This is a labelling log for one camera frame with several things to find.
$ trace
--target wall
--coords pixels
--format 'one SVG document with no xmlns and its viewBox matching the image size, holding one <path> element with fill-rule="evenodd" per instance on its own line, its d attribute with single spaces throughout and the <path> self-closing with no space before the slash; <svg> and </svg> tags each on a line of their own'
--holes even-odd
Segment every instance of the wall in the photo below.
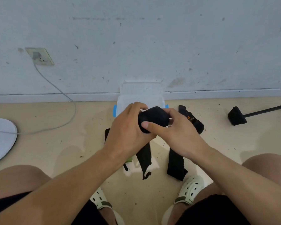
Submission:
<svg viewBox="0 0 281 225">
<path fill-rule="evenodd" d="M 55 66 L 39 69 L 66 93 L 118 95 L 126 80 L 178 98 L 281 94 L 281 0 L 0 0 L 0 101 L 56 93 L 25 47 L 47 49 Z"/>
</svg>

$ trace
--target wall outlet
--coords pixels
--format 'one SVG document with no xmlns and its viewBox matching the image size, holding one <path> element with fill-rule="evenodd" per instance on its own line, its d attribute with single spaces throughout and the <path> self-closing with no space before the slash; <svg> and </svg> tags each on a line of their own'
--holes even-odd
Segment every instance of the wall outlet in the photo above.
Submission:
<svg viewBox="0 0 281 225">
<path fill-rule="evenodd" d="M 36 60 L 33 60 L 33 62 L 36 65 L 47 65 L 47 66 L 52 66 L 54 65 L 51 57 L 49 56 L 48 52 L 46 51 L 45 48 L 31 48 L 31 47 L 26 47 L 25 50 L 29 54 L 31 58 L 33 58 L 33 53 L 34 52 L 39 52 L 41 54 L 40 57 L 38 57 Z"/>
</svg>

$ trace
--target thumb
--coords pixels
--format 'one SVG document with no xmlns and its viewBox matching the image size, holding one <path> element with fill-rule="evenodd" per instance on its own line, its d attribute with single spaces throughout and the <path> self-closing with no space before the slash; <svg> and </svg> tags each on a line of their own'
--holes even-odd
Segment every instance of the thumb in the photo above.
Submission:
<svg viewBox="0 0 281 225">
<path fill-rule="evenodd" d="M 141 123 L 141 126 L 144 129 L 150 131 L 151 133 L 154 133 L 154 134 L 160 136 L 161 138 L 163 138 L 165 136 L 165 133 L 167 130 L 167 128 L 160 126 L 158 124 L 155 124 L 153 122 L 149 122 L 149 121 L 143 121 Z"/>
</svg>

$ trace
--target forearm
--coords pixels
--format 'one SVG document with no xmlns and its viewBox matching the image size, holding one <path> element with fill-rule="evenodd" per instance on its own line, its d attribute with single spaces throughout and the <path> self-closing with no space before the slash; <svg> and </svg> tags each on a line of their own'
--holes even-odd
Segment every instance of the forearm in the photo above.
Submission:
<svg viewBox="0 0 281 225">
<path fill-rule="evenodd" d="M 90 196 L 120 166 L 120 161 L 99 150 L 1 212 L 0 224 L 71 224 Z"/>
<path fill-rule="evenodd" d="M 281 224 L 281 186 L 206 147 L 190 155 L 251 224 Z"/>
</svg>

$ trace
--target beige floor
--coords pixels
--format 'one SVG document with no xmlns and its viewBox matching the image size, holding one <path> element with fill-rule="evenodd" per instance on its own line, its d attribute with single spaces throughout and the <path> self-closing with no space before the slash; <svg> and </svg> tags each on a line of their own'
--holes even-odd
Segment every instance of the beige floor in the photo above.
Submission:
<svg viewBox="0 0 281 225">
<path fill-rule="evenodd" d="M 281 97 L 169 100 L 169 107 L 185 105 L 205 125 L 202 137 L 212 147 L 238 163 L 261 153 L 281 154 L 281 110 L 247 118 L 248 123 L 232 126 L 227 113 L 238 106 L 245 113 L 281 105 Z M 17 164 L 41 168 L 51 177 L 81 163 L 100 149 L 104 132 L 113 121 L 115 102 L 79 102 L 75 119 L 67 126 L 35 135 L 19 136 L 12 150 L 0 161 L 0 170 Z M 19 132 L 39 130 L 66 122 L 73 104 L 0 104 L 0 118 L 15 123 Z M 176 198 L 182 182 L 166 174 L 169 146 L 160 138 L 151 142 L 152 175 L 142 180 L 137 159 L 130 171 L 118 170 L 102 188 L 127 225 L 160 224 L 164 211 Z M 211 179 L 188 159 L 187 176 L 198 173 L 205 184 Z"/>
</svg>

